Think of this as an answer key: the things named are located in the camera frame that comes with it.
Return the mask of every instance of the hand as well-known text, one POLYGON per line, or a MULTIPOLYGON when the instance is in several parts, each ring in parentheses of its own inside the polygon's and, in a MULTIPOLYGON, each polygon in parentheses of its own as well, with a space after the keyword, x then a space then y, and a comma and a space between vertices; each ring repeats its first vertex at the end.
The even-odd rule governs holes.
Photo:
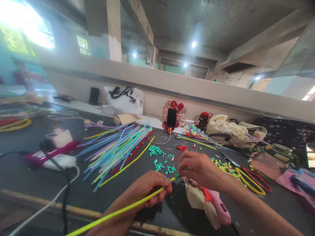
POLYGON ((135 211, 139 211, 143 207, 152 207, 155 204, 162 202, 166 194, 172 192, 171 180, 166 178, 165 175, 151 170, 131 184, 113 204, 121 206, 123 203, 125 205, 124 207, 126 207, 127 205, 135 203, 148 196, 155 187, 165 187, 165 189, 144 204, 135 208, 135 211))
POLYGON ((220 170, 206 154, 197 152, 183 152, 179 157, 180 175, 195 180, 201 186, 217 192, 227 192, 237 185, 231 175, 220 170))

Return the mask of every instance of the workbench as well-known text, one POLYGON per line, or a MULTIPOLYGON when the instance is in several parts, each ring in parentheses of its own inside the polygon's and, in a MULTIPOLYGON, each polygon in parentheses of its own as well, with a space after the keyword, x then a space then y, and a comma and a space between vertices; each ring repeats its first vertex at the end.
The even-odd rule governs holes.
MULTIPOLYGON (((45 106, 56 109, 68 109, 54 104, 46 104, 45 106)), ((104 125, 115 126, 112 118, 83 111, 78 112, 83 118, 94 122, 102 120, 104 121, 104 125)), ((32 121, 32 125, 24 129, 0 133, 0 153, 16 150, 39 151, 39 143, 45 138, 46 134, 53 131, 56 122, 45 115, 34 117, 32 121)), ((65 119, 61 123, 58 123, 58 126, 69 129, 73 139, 79 142, 86 142, 83 140, 84 137, 104 131, 102 128, 89 128, 85 130, 83 120, 81 119, 65 119)), ((155 132, 152 135, 155 136, 154 142, 164 143, 165 139, 168 140, 164 130, 157 128, 153 128, 153 130, 155 132)), ((133 158, 136 158, 148 143, 149 141, 146 140, 133 158)), ((175 155, 173 162, 170 158, 167 159, 167 164, 169 166, 174 164, 176 169, 178 169, 178 158, 181 155, 181 151, 176 149, 178 145, 188 146, 189 151, 205 153, 209 157, 216 159, 215 155, 219 155, 221 160, 224 160, 220 154, 220 149, 213 150, 198 144, 193 149, 191 146, 194 146, 194 143, 172 137, 171 141, 167 144, 158 146, 167 155, 175 155)), ((81 149, 75 150, 70 155, 75 156, 80 151, 81 149)), ((248 166, 245 157, 231 151, 225 152, 238 164, 248 166)), ((107 207, 137 178, 151 169, 154 170, 153 162, 155 159, 158 159, 158 162, 166 160, 162 156, 150 157, 150 153, 147 151, 123 173, 98 189, 96 193, 93 193, 94 186, 91 186, 91 182, 97 176, 97 172, 93 173, 86 181, 82 181, 83 172, 89 164, 84 159, 88 156, 89 154, 85 154, 77 159, 77 165, 81 170, 81 174, 71 185, 67 209, 70 214, 90 220, 99 218, 107 207)), ((62 173, 45 168, 31 170, 26 166, 23 157, 17 153, 3 157, 0 162, 1 198, 7 198, 7 200, 15 199, 15 201, 36 203, 37 205, 44 206, 66 185, 62 173)), ((74 168, 68 169, 67 172, 71 178, 76 175, 74 168)), ((273 192, 267 194, 266 198, 262 200, 303 234, 315 235, 314 218, 297 203, 296 196, 275 182, 268 182, 268 184, 271 186, 273 192)), ((149 209, 145 208, 136 215, 135 223, 132 225, 133 229, 153 235, 237 235, 231 226, 224 226, 219 230, 213 229, 204 211, 192 209, 186 198, 183 182, 176 181, 172 183, 172 187, 172 195, 168 194, 161 204, 149 209)), ((221 199, 229 210, 233 224, 239 234, 255 235, 241 209, 223 194, 221 194, 221 199)), ((61 208, 61 204, 57 204, 54 207, 61 208)))

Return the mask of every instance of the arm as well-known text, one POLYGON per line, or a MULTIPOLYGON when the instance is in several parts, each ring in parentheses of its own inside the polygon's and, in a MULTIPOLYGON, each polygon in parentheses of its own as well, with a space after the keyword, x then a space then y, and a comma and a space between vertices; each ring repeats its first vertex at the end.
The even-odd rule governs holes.
POLYGON ((156 186, 162 186, 165 187, 165 189, 158 195, 151 198, 149 201, 145 202, 143 205, 140 205, 137 208, 134 208, 128 212, 114 217, 109 221, 95 226, 87 233, 87 236, 124 235, 131 226, 132 221, 139 210, 144 207, 152 207, 153 205, 162 202, 166 194, 168 192, 172 192, 171 180, 166 178, 165 175, 151 170, 138 178, 104 212, 103 216, 106 216, 132 203, 135 203, 146 197, 156 186))
POLYGON ((207 155, 183 152, 179 158, 178 171, 203 187, 228 195, 244 210, 244 214, 247 214, 249 219, 257 219, 256 232, 260 235, 303 235, 266 203, 244 188, 236 178, 220 170, 207 155))

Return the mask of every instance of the white tote bag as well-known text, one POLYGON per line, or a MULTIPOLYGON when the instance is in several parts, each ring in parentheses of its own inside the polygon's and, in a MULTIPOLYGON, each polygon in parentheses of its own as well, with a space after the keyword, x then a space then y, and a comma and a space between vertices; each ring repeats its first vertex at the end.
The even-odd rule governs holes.
POLYGON ((132 114, 142 116, 144 93, 131 87, 104 87, 108 105, 103 105, 105 114, 116 116, 132 114))

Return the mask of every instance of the black table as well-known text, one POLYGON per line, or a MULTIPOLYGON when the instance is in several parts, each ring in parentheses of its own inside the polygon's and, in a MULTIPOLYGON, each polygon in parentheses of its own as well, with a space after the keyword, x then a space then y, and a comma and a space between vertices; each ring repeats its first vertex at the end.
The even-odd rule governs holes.
MULTIPOLYGON (((57 109, 67 109, 53 104, 47 106, 57 109)), ((83 118, 90 119, 94 122, 103 120, 104 124, 115 126, 112 118, 83 111, 79 111, 79 113, 83 118)), ((39 150, 39 143, 45 138, 46 134, 53 131, 56 123, 46 116, 35 117, 32 120, 32 125, 27 128, 18 131, 0 133, 0 153, 7 153, 15 150, 39 150)), ((58 125, 60 128, 69 129, 73 139, 80 142, 85 142, 83 141, 84 137, 89 137, 104 131, 101 128, 90 128, 85 131, 83 120, 80 119, 65 119, 58 125)), ((163 130, 157 128, 154 128, 153 130, 155 131, 154 135, 156 137, 154 142, 163 143, 165 142, 165 139, 167 140, 167 135, 163 130)), ((145 149, 148 143, 148 140, 144 142, 134 158, 145 149)), ((171 166, 171 164, 174 163, 176 169, 178 167, 177 160, 181 154, 180 150, 175 149, 178 145, 188 146, 188 150, 202 152, 209 157, 219 155, 221 156, 221 160, 224 160, 222 155, 220 155, 219 149, 213 150, 202 146, 202 150, 200 150, 200 145, 198 144, 196 144, 196 149, 193 149, 191 148, 193 144, 194 143, 190 141, 172 138, 169 143, 159 145, 159 147, 167 155, 175 155, 174 161, 172 162, 171 159, 168 159, 167 164, 171 166)), ((80 149, 75 150, 70 155, 76 155, 79 152, 80 149)), ((245 157, 231 151, 225 152, 237 163, 247 166, 248 163, 245 157)), ((155 159, 161 163, 164 163, 165 161, 165 157, 163 158, 162 156, 150 157, 150 154, 147 151, 123 173, 98 189, 96 193, 93 193, 94 186, 91 186, 91 182, 97 176, 97 172, 93 173, 86 181, 82 181, 83 171, 89 164, 88 162, 85 162, 84 159, 88 156, 89 154, 86 154, 77 159, 77 165, 81 169, 81 174, 71 186, 68 204, 98 212, 104 212, 106 208, 138 177, 150 169, 155 169, 153 165, 155 159)), ((22 194, 51 200, 66 184, 64 176, 57 171, 44 168, 37 170, 28 169, 23 158, 18 154, 3 157, 0 161, 0 188, 2 189, 8 189, 22 194)), ((72 178, 75 176, 74 169, 69 169, 67 171, 72 178)), ((296 196, 275 182, 269 184, 272 187, 273 192, 267 194, 266 198, 262 200, 303 234, 315 235, 314 218, 296 202, 296 196)), ((192 209, 190 207, 186 198, 183 182, 173 183, 172 186, 172 197, 168 195, 163 203, 150 209, 143 209, 137 214, 135 220, 191 234, 237 235, 230 226, 222 227, 220 230, 214 230, 203 211, 192 209)), ((249 222, 238 206, 224 195, 221 195, 221 199, 229 210, 232 221, 240 235, 253 235, 249 222)))

